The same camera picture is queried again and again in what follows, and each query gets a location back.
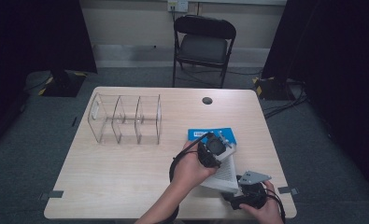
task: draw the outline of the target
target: small black hole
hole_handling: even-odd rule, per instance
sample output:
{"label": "small black hole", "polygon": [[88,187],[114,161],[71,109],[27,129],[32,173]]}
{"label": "small black hole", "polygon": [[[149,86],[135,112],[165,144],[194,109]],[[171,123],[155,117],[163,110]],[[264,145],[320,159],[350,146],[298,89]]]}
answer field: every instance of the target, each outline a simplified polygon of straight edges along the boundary
{"label": "small black hole", "polygon": [[213,100],[210,97],[204,97],[204,99],[202,99],[202,102],[205,105],[211,105],[211,103],[213,103]]}

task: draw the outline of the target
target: black chair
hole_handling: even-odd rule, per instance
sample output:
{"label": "black chair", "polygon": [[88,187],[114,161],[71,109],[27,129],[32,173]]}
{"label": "black chair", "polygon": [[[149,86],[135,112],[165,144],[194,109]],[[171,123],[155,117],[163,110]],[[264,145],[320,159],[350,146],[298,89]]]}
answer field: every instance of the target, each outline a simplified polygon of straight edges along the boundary
{"label": "black chair", "polygon": [[[175,58],[172,86],[175,87],[176,62],[179,62],[181,70],[183,63],[220,68],[220,88],[222,88],[236,38],[234,26],[225,20],[186,15],[175,20],[174,30]],[[178,34],[184,34],[181,43]]]}

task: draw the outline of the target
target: person's left hand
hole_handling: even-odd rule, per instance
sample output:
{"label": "person's left hand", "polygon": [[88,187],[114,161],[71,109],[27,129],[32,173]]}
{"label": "person's left hand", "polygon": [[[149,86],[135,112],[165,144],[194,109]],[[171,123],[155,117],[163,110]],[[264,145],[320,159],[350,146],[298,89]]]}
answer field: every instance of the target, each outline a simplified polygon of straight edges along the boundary
{"label": "person's left hand", "polygon": [[[191,141],[188,141],[183,148],[191,143]],[[197,148],[198,144],[195,144],[187,151],[187,155],[178,162],[172,183],[177,183],[191,190],[217,172],[218,167],[206,168],[199,162]]]}

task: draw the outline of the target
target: table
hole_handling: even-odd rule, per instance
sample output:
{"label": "table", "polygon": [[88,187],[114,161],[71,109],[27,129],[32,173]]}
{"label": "table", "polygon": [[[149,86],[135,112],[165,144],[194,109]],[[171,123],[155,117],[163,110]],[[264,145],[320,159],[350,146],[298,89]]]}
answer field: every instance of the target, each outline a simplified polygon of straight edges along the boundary
{"label": "table", "polygon": [[[251,90],[98,87],[112,95],[161,95],[162,123],[159,145],[98,144],[87,117],[78,127],[50,198],[50,219],[136,219],[145,213],[169,185],[168,171],[187,139],[190,128],[231,127],[237,141],[236,173],[246,170],[272,176],[276,188],[287,187],[277,152],[256,93]],[[202,102],[213,100],[211,105]],[[296,209],[289,193],[279,194],[287,218]],[[233,210],[220,194],[195,188],[180,204],[180,219],[249,219]]]}

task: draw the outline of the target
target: electrical outlet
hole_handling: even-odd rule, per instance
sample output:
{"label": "electrical outlet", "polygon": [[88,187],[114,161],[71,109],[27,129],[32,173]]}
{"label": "electrical outlet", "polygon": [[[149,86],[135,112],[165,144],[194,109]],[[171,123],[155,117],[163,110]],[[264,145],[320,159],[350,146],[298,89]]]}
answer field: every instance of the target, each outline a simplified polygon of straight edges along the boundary
{"label": "electrical outlet", "polygon": [[177,11],[178,1],[168,0],[167,1],[167,11]]}
{"label": "electrical outlet", "polygon": [[168,0],[167,11],[188,12],[188,0]]}

